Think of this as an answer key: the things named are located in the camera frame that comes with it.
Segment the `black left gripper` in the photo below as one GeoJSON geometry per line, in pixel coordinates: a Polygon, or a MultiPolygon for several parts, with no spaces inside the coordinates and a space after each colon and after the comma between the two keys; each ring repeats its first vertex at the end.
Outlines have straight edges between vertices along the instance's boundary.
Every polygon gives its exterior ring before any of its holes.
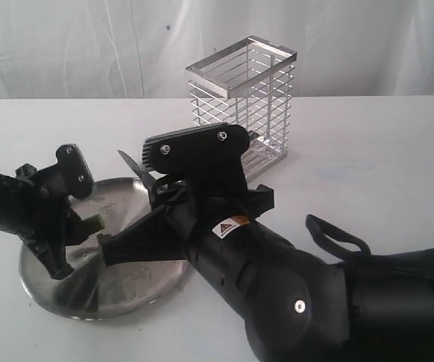
{"type": "Polygon", "coordinates": [[[22,209],[18,229],[24,243],[51,279],[68,277],[74,269],[66,261],[65,246],[82,244],[91,235],[70,205],[57,163],[41,170],[24,164],[18,175],[5,177],[5,185],[22,209]]]}

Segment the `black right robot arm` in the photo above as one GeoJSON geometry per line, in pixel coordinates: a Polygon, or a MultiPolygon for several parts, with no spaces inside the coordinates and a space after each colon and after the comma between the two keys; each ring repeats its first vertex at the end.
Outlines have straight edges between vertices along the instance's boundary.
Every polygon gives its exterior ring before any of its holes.
{"type": "Polygon", "coordinates": [[[185,259],[243,319],[261,361],[434,361],[434,248],[373,254],[308,215],[337,262],[295,248],[258,221],[274,207],[239,164],[147,176],[151,211],[102,235],[107,265],[185,259]]]}

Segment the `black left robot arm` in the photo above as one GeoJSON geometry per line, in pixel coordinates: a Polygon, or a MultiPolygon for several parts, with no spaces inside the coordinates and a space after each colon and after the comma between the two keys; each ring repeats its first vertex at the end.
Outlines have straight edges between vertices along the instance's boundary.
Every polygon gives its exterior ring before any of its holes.
{"type": "Polygon", "coordinates": [[[0,231],[16,235],[51,278],[62,280],[73,272],[66,248],[83,243],[105,224],[99,214],[83,219],[72,209],[69,199],[83,200],[94,187],[80,149],[62,145],[56,159],[40,170],[24,164],[15,176],[0,173],[0,231]]]}

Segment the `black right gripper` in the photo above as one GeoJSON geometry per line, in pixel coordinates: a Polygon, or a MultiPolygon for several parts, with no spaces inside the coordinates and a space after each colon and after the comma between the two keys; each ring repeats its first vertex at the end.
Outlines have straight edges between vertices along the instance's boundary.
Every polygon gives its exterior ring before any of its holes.
{"type": "Polygon", "coordinates": [[[152,212],[116,235],[97,235],[106,266],[185,260],[191,245],[202,243],[213,228],[218,238],[231,233],[220,222],[248,225],[250,247],[261,256],[269,254],[255,219],[274,208],[274,191],[264,185],[249,189],[240,165],[223,174],[167,174],[156,179],[148,196],[152,212]]]}

